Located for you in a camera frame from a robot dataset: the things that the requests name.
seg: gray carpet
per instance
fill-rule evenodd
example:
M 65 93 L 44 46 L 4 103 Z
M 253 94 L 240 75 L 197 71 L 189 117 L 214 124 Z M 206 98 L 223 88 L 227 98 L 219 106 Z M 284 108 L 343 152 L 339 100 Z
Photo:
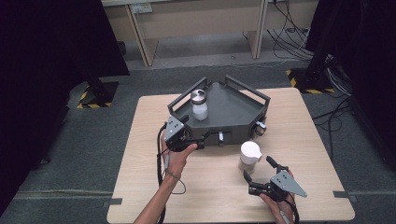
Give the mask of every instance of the gray carpet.
M 70 93 L 70 110 L 49 154 L 51 162 L 28 175 L 0 223 L 107 223 L 108 201 L 139 97 L 182 93 L 201 77 L 223 80 L 225 75 L 254 89 L 289 87 L 285 71 L 306 66 L 287 62 L 272 68 L 202 66 L 133 71 L 129 77 L 102 78 L 104 82 L 117 80 L 120 85 L 112 106 L 99 109 L 77 109 L 86 88 L 81 83 Z M 304 94 L 303 98 L 312 117 L 334 110 L 345 99 L 328 94 Z M 332 133 L 334 167 L 352 199 L 357 199 L 352 203 L 356 217 L 347 223 L 394 223 L 396 173 L 382 161 L 353 112 L 334 119 L 332 126 L 340 128 Z M 318 132 L 330 152 L 328 132 L 320 127 Z

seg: yellow and black tape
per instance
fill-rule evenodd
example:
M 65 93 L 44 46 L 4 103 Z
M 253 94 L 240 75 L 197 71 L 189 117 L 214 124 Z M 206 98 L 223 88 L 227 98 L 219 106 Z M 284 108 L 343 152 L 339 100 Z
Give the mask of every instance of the yellow and black tape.
M 81 98 L 79 100 L 78 109 L 82 109 L 82 108 L 102 108 L 102 107 L 110 107 L 111 106 L 111 102 L 106 102 L 103 105 L 99 105 L 99 104 L 83 104 L 82 101 L 87 97 L 88 94 L 88 90 L 89 87 L 82 93 Z
M 286 75 L 288 75 L 288 78 L 289 78 L 289 81 L 290 81 L 290 85 L 292 87 L 296 88 L 298 83 L 297 83 L 296 78 L 292 74 L 292 72 L 290 70 L 287 70 L 286 71 Z M 309 90 L 300 90 L 299 89 L 299 91 L 301 93 L 328 93 L 328 92 L 333 93 L 334 92 L 333 89 L 320 89 L 320 90 L 319 89 L 309 89 Z

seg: wooden table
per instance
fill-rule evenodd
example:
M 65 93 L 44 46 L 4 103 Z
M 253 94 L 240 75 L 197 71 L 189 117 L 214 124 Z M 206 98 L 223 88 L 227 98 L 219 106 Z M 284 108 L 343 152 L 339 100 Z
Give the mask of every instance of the wooden table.
M 334 198 L 344 191 L 300 93 L 294 88 L 259 90 L 271 97 L 267 132 L 254 139 L 263 156 L 273 157 L 292 170 L 308 194 L 296 196 L 301 221 L 350 220 L 355 216 L 348 199 Z M 132 223 L 158 188 L 156 138 L 167 121 L 167 105 L 178 95 L 140 98 L 120 167 L 113 199 L 107 214 L 110 223 Z M 172 195 L 167 204 L 166 223 L 270 222 L 268 206 L 248 195 L 248 184 L 238 168 L 240 145 L 206 147 L 194 151 L 184 169 L 187 186 L 183 195 Z M 267 183 L 276 174 L 262 160 L 252 174 Z M 175 191 L 182 190 L 181 185 Z

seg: white cup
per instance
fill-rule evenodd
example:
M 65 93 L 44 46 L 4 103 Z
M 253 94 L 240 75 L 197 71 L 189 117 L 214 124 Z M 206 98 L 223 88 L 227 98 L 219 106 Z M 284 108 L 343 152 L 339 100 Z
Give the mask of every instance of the white cup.
M 254 172 L 254 167 L 256 163 L 262 158 L 262 153 L 260 152 L 260 147 L 257 143 L 252 141 L 247 141 L 241 146 L 241 156 L 239 161 L 239 168 L 244 171 L 246 170 L 248 174 Z

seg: table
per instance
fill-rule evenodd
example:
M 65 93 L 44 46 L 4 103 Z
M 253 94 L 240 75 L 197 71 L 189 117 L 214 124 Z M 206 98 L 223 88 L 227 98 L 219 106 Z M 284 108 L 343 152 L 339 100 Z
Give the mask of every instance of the table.
M 294 88 L 259 90 L 271 97 L 264 136 L 254 139 L 263 156 L 288 165 L 296 181 L 308 194 L 296 196 L 301 221 L 350 220 L 354 210 L 320 140 L 300 93 Z M 158 188 L 156 138 L 167 121 L 167 105 L 178 95 L 140 98 L 120 166 L 113 199 L 107 214 L 110 223 L 132 223 Z M 270 222 L 268 206 L 248 195 L 248 184 L 238 168 L 239 145 L 206 147 L 194 151 L 182 174 L 187 186 L 183 195 L 171 195 L 166 223 Z M 267 183 L 276 174 L 268 162 L 257 163 L 256 182 Z
M 152 65 L 161 38 L 186 35 L 244 32 L 252 58 L 258 59 L 263 32 L 281 29 L 285 21 L 268 0 L 102 0 L 102 3 L 115 35 L 120 37 L 118 40 L 135 39 L 146 66 Z M 153 12 L 131 13 L 128 5 L 132 3 L 151 3 Z M 310 27 L 317 4 L 318 0 L 290 1 L 294 23 Z M 287 12 L 285 2 L 278 1 L 276 5 Z

